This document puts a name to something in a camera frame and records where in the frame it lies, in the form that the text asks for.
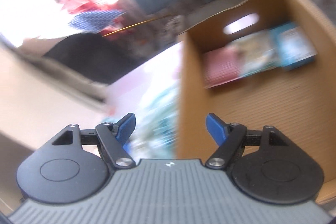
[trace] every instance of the cardboard box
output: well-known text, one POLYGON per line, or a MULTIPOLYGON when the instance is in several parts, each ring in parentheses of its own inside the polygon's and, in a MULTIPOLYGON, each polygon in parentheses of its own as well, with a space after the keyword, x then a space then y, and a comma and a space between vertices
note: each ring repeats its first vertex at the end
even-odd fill
MULTIPOLYGON (((271 124, 305 150, 323 168, 325 184, 317 199, 336 196, 336 28, 310 0, 246 0, 180 35, 183 62, 177 158, 203 161, 217 146, 205 128, 209 112, 250 129, 271 124), (257 13, 259 21, 231 35, 228 24, 257 13), (239 37, 294 21, 318 52, 301 68, 282 68, 204 88, 202 54, 239 37)), ((255 147, 246 152, 255 151, 255 147)))

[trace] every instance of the blue textured cloth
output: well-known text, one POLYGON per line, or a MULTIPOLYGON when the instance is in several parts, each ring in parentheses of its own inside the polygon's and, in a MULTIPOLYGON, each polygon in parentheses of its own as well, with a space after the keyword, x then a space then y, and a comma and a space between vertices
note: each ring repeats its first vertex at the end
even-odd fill
POLYGON ((75 15, 69 22, 69 26, 87 32, 98 33, 107 26, 113 26, 113 20, 123 13, 121 10, 83 12, 75 15))

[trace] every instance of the corrugated cardboard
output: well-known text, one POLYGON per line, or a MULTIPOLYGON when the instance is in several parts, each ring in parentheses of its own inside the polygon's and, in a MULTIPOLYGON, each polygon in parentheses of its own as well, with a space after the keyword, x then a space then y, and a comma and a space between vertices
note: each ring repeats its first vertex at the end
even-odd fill
POLYGON ((183 65, 177 157, 205 161, 217 148, 205 128, 214 112, 250 129, 272 124, 323 168, 319 203, 336 196, 336 28, 310 0, 246 0, 180 35, 183 65), (251 13, 259 21, 232 35, 223 28, 251 13), (288 20, 305 31, 316 61, 293 71, 277 68, 212 89, 204 88, 202 54, 288 20))

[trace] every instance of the triangular cutout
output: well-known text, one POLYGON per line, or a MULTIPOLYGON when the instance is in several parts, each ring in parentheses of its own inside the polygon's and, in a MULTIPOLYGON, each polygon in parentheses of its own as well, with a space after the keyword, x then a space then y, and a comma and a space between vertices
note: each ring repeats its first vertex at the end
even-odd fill
POLYGON ((67 130, 59 136, 52 145, 69 145, 72 144, 72 131, 67 130))
POLYGON ((269 133, 269 145, 288 146, 288 144, 286 144, 274 131, 269 133))

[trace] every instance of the pink package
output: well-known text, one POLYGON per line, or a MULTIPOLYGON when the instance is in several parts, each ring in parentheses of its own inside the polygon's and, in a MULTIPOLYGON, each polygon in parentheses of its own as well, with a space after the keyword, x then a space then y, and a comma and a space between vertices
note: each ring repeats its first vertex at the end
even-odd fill
POLYGON ((204 55, 205 87, 221 85, 239 78, 238 53, 227 46, 204 55))

